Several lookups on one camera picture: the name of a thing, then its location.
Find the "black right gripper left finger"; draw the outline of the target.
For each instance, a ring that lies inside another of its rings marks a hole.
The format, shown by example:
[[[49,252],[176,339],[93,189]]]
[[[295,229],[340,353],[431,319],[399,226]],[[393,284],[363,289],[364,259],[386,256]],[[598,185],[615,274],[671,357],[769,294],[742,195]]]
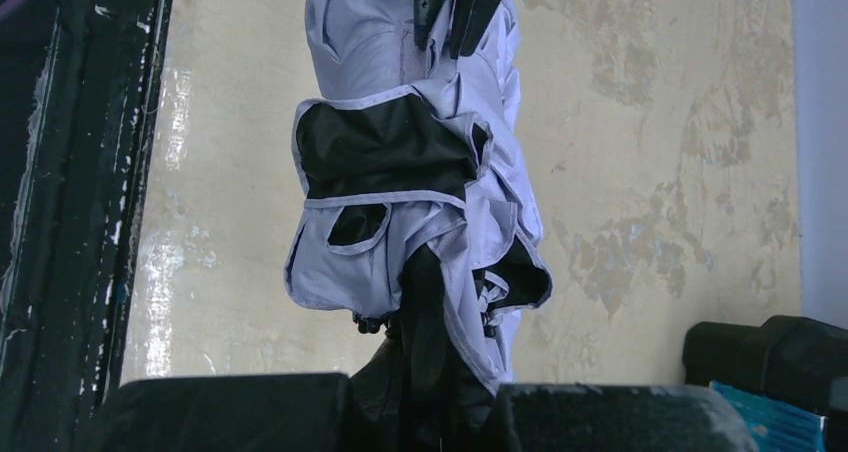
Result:
[[[109,395],[79,451],[352,451],[341,373],[149,379]]]

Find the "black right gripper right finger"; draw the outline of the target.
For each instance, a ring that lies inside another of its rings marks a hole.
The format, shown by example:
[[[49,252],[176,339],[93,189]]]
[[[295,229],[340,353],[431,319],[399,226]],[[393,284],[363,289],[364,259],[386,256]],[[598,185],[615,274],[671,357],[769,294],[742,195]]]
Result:
[[[741,416],[700,386],[506,384],[496,451],[755,451]]]

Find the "lavender folding umbrella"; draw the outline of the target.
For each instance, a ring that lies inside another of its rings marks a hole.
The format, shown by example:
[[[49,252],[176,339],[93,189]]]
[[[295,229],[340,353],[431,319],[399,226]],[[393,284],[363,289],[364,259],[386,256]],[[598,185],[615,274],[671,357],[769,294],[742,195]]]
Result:
[[[418,49],[413,1],[305,0],[321,95],[293,125],[305,202],[284,283],[301,307],[393,328],[412,402],[478,427],[522,311],[553,290],[515,133],[518,13],[502,0],[452,59],[450,31]]]

